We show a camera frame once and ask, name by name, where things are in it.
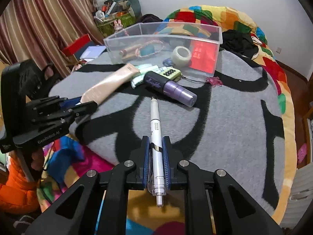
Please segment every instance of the metal screw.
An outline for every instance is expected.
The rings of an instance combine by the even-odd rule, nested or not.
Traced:
[[[97,174],[97,172],[94,169],[90,169],[87,171],[87,177],[94,177]]]
[[[181,161],[179,162],[179,164],[180,164],[180,166],[182,166],[182,167],[186,167],[186,166],[189,165],[189,162],[188,162],[187,160],[181,160]]]
[[[220,177],[224,177],[226,175],[226,171],[223,169],[218,169],[216,174]]]
[[[131,167],[131,166],[134,165],[134,162],[133,162],[132,160],[128,160],[128,161],[125,161],[125,162],[124,162],[124,165],[125,165],[126,167]]]

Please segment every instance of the bottle with purple body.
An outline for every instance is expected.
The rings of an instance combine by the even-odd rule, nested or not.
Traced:
[[[147,86],[188,107],[192,107],[197,100],[196,94],[158,73],[147,72],[143,81]]]

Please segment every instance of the curtain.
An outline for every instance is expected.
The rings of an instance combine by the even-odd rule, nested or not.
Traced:
[[[32,58],[43,69],[53,62],[61,76],[70,71],[61,50],[84,34],[96,44],[103,36],[94,24],[92,0],[11,0],[0,17],[0,60]]]

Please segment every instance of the white wall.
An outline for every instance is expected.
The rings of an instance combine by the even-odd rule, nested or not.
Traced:
[[[164,19],[192,5],[229,6],[247,13],[267,36],[276,59],[309,78],[313,71],[313,24],[298,0],[139,0],[142,14]]]

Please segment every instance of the white pen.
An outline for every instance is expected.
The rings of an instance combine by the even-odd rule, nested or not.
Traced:
[[[158,207],[163,206],[163,196],[166,195],[163,168],[162,134],[159,115],[159,103],[151,98],[151,145],[153,162],[153,189],[152,195],[156,196]]]

